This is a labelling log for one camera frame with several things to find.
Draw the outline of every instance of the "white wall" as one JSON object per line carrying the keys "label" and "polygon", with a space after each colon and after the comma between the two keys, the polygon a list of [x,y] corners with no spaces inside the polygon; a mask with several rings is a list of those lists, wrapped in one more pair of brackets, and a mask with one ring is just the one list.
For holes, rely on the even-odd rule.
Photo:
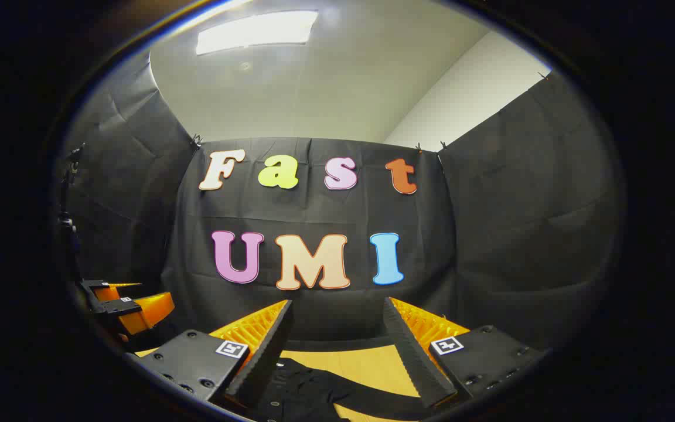
{"label": "white wall", "polygon": [[386,144],[439,151],[501,110],[551,69],[495,31],[461,56],[413,106]]}

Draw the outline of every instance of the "blue letter i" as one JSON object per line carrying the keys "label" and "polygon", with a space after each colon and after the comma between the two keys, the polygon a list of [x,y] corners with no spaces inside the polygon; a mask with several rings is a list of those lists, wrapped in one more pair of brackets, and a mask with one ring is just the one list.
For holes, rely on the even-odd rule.
{"label": "blue letter i", "polygon": [[397,269],[397,242],[400,236],[396,233],[377,233],[369,237],[369,243],[377,247],[377,275],[374,283],[391,285],[402,281],[405,277]]}

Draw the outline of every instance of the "white ceiling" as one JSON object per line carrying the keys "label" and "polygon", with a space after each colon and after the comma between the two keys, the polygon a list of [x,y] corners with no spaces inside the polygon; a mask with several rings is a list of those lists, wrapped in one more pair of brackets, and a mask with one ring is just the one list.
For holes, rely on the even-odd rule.
{"label": "white ceiling", "polygon": [[[197,34],[261,13],[317,10],[306,45],[196,56]],[[252,0],[151,49],[161,94],[190,134],[383,142],[488,30],[423,0]]]}

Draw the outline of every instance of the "purple letter u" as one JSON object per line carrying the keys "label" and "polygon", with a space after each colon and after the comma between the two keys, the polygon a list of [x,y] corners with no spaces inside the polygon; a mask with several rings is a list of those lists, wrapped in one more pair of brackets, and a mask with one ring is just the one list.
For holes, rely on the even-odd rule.
{"label": "purple letter u", "polygon": [[231,232],[212,232],[215,242],[215,267],[220,276],[233,283],[251,283],[260,273],[260,243],[265,240],[262,233],[244,233],[241,240],[246,243],[246,269],[239,271],[231,265],[231,242],[236,238]]}

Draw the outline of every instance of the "wooden surface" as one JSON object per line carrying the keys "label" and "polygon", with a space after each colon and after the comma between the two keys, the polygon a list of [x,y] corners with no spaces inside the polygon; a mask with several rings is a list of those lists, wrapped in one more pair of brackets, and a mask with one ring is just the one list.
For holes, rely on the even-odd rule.
{"label": "wooden surface", "polygon": [[[145,356],[154,350],[137,352],[137,356]],[[418,393],[415,391],[413,383],[410,382],[408,373],[405,371],[394,345],[349,350],[348,352],[291,352],[291,350],[283,350],[281,357],[290,358],[310,368],[330,371],[353,382],[378,390],[418,397]],[[351,422],[392,422],[392,419],[369,416],[340,405],[335,405],[335,410],[337,414],[341,417],[347,417]]]}

